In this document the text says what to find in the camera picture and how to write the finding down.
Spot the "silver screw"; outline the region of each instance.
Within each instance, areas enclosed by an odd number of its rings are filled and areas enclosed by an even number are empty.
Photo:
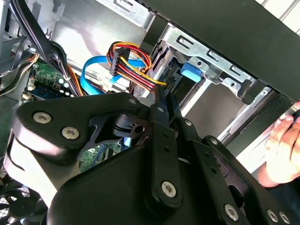
[[[238,221],[239,220],[239,215],[237,213],[237,211],[235,210],[235,208],[232,205],[226,204],[225,205],[225,211],[227,213],[227,215],[234,221]]]
[[[213,144],[215,144],[215,145],[217,145],[217,144],[218,144],[218,141],[217,141],[216,139],[214,139],[214,138],[211,138],[210,140],[211,140],[211,142],[212,142]]]
[[[136,104],[136,101],[135,101],[134,99],[132,99],[132,98],[128,99],[128,101],[129,101],[130,103],[132,103],[132,104]]]
[[[262,95],[263,96],[265,96],[265,95],[267,95],[268,94],[268,91],[267,90],[264,90],[263,92],[262,92]]]
[[[161,111],[162,113],[164,112],[164,110],[163,110],[162,108],[160,108],[160,107],[157,107],[157,109],[158,109],[159,111]]]
[[[42,123],[42,124],[49,123],[52,120],[51,116],[45,112],[35,113],[33,115],[33,119],[35,122]]]
[[[192,123],[191,123],[191,121],[189,121],[189,120],[186,120],[186,124],[187,124],[189,127],[192,126]]]
[[[168,181],[164,181],[162,183],[161,189],[163,190],[165,195],[170,197],[170,198],[174,198],[176,196],[175,186],[172,183],[168,182]]]
[[[285,221],[286,224],[290,224],[289,218],[283,212],[279,212],[279,215],[283,219],[283,221]]]
[[[37,53],[37,50],[33,47],[29,48],[29,52],[32,53],[32,54],[35,54]]]
[[[74,128],[74,127],[63,128],[63,130],[61,131],[61,134],[69,140],[75,140],[79,137],[79,131],[76,130],[76,128]]]
[[[275,223],[278,223],[278,217],[275,215],[275,213],[272,210],[267,210],[267,213],[271,220],[273,220]]]

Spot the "cooling fan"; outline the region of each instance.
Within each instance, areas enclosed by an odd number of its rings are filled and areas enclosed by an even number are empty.
[[[11,181],[0,188],[0,212],[7,212],[0,218],[0,225],[40,225],[47,212],[47,206],[40,195]]]

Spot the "black cable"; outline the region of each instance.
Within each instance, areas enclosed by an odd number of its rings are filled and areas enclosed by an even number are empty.
[[[15,58],[14,58],[14,62],[13,65],[10,69],[10,71],[14,71],[15,69],[18,68],[20,61],[21,61],[21,57],[23,55],[23,51],[24,51],[24,47],[25,47],[25,42],[27,41],[27,38],[23,38],[22,41],[20,42],[16,52],[15,52]]]
[[[22,71],[30,64],[30,62],[25,62],[23,63],[19,70],[18,70],[18,73],[17,75],[15,76],[14,80],[11,82],[10,85],[8,85],[6,88],[0,90],[0,96],[2,96],[3,94],[5,94],[6,92],[10,91],[11,89],[13,89],[19,82],[19,80],[22,78],[21,77],[21,73]]]
[[[9,8],[28,40],[49,63],[53,61],[51,44],[24,0],[9,0]]]

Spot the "hand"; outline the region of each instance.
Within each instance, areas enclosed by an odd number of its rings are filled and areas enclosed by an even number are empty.
[[[300,118],[293,123],[291,115],[278,120],[266,142],[266,163],[258,172],[258,180],[265,187],[288,183],[300,176]]]

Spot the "blue clip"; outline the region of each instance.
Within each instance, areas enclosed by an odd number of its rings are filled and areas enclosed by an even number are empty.
[[[196,83],[201,81],[201,70],[192,66],[188,62],[183,64],[180,73],[183,76],[186,76],[187,78],[191,79],[192,81],[195,81]]]

